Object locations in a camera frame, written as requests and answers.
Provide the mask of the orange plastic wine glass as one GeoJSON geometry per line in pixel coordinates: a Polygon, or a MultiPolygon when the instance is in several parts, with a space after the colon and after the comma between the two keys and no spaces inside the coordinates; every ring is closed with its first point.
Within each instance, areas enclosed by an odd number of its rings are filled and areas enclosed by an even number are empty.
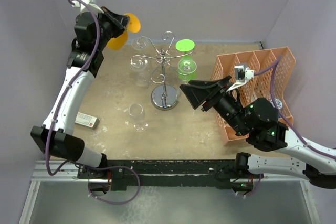
{"type": "Polygon", "coordinates": [[[107,47],[111,50],[120,50],[128,40],[128,32],[138,33],[141,29],[140,20],[132,13],[125,13],[124,16],[129,19],[124,31],[116,38],[111,38],[107,47]]]}

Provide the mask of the green plastic wine glass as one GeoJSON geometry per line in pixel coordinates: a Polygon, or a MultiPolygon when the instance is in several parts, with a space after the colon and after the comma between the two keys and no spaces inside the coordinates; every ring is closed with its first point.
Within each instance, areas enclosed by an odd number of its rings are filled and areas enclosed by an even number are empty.
{"type": "Polygon", "coordinates": [[[195,48],[195,43],[190,39],[182,39],[176,43],[175,47],[178,51],[183,53],[177,68],[179,78],[187,84],[190,80],[196,78],[197,64],[191,56],[195,48]]]}

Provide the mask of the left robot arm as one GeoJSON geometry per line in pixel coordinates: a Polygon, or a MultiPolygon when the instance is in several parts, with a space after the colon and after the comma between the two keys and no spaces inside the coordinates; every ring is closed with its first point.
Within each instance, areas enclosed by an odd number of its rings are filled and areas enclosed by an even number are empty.
{"type": "Polygon", "coordinates": [[[128,32],[137,33],[137,18],[130,13],[119,15],[99,7],[81,12],[75,19],[75,38],[71,44],[64,82],[56,102],[41,126],[33,126],[30,135],[45,155],[90,166],[96,178],[108,172],[106,156],[86,147],[84,140],[73,135],[75,120],[83,98],[103,63],[103,50],[119,50],[128,32]]]}

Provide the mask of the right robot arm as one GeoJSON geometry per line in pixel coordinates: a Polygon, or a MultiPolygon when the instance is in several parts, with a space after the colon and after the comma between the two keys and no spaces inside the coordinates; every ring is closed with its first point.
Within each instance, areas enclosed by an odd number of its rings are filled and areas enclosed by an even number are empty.
{"type": "Polygon", "coordinates": [[[306,179],[316,187],[335,189],[335,149],[302,137],[288,123],[280,122],[280,111],[266,98],[243,106],[239,95],[232,95],[235,87],[230,79],[191,80],[180,89],[193,109],[214,109],[237,136],[246,136],[246,142],[254,148],[289,155],[262,162],[260,156],[239,153],[234,173],[238,177],[250,173],[289,175],[306,179]]]}

